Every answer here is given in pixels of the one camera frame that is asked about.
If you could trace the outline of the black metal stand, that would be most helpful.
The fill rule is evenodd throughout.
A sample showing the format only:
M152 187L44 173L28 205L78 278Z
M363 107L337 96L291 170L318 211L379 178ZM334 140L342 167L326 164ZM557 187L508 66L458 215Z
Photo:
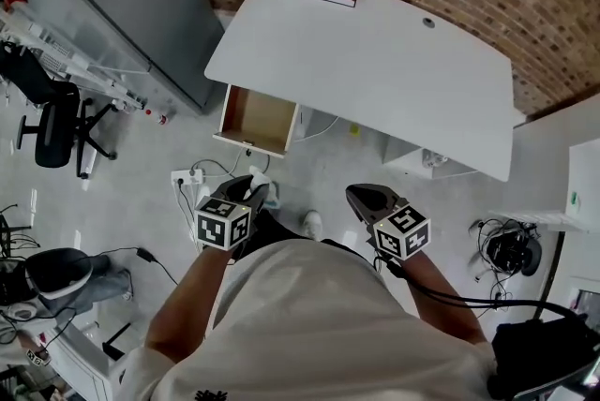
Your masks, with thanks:
M6 208L0 209L0 257L10 258L13 250L13 242L25 242L32 244L35 240L28 234L31 226L10 226L7 222L5 211L17 207L17 204L11 204Z

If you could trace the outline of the white metal rack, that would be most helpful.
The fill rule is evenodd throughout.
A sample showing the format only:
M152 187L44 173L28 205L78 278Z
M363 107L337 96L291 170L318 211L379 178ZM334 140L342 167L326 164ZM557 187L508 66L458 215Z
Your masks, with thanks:
M7 30L4 39L18 41L54 61L55 68L42 64L47 70L68 74L100 87L102 94L117 101L118 109L145 109L146 101L126 87L126 72L97 65L55 29L37 21L32 11L13 9L6 12L0 8L0 21Z

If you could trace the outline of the person's black trousers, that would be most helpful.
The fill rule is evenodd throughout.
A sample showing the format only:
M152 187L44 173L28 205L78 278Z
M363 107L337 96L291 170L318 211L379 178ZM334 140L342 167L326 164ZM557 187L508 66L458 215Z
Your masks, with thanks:
M340 257L345 260L350 255L360 260L364 258L347 246L331 239L320 241L308 239L286 228L268 211L261 211L255 218L254 231L247 241L233 251L234 261L242 260L258 252L260 256L284 255L294 261L317 261Z

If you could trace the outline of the white desk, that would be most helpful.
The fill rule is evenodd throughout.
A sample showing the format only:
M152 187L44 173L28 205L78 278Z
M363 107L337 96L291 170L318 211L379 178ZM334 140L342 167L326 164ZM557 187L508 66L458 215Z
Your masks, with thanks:
M400 0L245 0L205 74L509 177L510 60Z

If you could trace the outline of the person's left forearm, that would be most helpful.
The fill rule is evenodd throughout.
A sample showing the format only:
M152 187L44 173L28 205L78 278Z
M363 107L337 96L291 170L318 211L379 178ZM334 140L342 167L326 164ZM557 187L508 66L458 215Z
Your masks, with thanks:
M205 248L151 320L144 346L179 363L203 342L232 253Z

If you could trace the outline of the person's white shirt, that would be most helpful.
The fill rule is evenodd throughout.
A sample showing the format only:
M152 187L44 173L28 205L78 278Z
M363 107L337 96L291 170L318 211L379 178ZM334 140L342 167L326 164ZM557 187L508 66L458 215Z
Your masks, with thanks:
M352 252L290 240L233 271L210 334L179 361L133 350L117 401L491 401L475 319L412 316Z

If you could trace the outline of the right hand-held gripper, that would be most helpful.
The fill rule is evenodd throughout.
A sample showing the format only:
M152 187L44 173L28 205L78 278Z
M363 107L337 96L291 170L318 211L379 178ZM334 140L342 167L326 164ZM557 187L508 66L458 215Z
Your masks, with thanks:
M364 223L376 220L376 209L391 209L398 203L398 195L383 185L350 185L345 194L352 210ZM377 251L396 260L408 260L430 243L430 219L411 204L396 206L367 230L372 234Z

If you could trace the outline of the black office chair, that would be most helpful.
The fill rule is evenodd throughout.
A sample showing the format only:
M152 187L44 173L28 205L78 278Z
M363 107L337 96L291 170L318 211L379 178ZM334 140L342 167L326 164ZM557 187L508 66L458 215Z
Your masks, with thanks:
M36 163L42 168L58 169L66 166L71 152L77 152L76 175L86 179L83 172L83 150L93 147L109 160L117 159L116 152L106 152L93 138L91 131L109 111L117 108L109 103L95 115L86 114L93 104L92 98L81 99L78 86L72 82L51 79L33 53L13 42L0 42L0 76L14 83L27 100L42 107L39 123L20 121L16 147L20 149L23 137L35 135Z

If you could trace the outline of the white wooden drawer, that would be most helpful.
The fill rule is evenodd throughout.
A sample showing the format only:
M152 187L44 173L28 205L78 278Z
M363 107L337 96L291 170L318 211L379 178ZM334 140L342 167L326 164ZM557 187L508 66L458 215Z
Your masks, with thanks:
M229 85L218 132L220 141L284 158L292 143L300 106L246 88Z

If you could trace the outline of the person's white shoe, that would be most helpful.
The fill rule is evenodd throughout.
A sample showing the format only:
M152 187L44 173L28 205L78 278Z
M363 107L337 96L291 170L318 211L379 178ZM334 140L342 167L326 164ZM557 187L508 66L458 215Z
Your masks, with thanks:
M306 213L303 221L303 235L314 241L322 239L323 220L317 211L310 210Z

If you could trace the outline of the person's right forearm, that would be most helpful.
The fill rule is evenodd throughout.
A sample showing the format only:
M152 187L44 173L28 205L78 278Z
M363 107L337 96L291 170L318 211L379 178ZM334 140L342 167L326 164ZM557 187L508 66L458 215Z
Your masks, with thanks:
M457 292L426 253L417 253L400 266L421 320L473 345L487 341L473 311L457 299Z

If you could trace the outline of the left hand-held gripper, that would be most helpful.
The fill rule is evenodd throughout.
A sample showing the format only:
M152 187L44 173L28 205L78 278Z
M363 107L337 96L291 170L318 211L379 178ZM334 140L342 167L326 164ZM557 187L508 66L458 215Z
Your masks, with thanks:
M212 194L202 186L193 210L195 241L223 251L230 251L250 236L252 220L269 195L269 185L252 192L251 174L234 177L220 184Z

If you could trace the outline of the white power strip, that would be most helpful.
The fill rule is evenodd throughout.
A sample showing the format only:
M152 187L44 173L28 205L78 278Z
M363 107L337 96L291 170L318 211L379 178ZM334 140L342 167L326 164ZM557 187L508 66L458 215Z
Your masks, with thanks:
M200 186L204 183L202 169L184 169L171 171L171 182L175 187L178 186Z

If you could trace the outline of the small clear bottle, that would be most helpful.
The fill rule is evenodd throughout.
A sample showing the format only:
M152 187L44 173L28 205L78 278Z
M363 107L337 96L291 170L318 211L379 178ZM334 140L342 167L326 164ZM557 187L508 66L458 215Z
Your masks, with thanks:
M448 157L439 153L424 149L422 151L422 164L426 169L439 168L448 161Z

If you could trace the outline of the black backpack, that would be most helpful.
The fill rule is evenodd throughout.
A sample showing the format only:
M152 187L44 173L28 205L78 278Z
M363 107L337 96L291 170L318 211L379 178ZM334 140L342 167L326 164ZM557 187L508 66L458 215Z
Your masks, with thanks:
M581 388L600 362L600 334L575 315L498 326L492 340L494 400L535 401L558 387Z

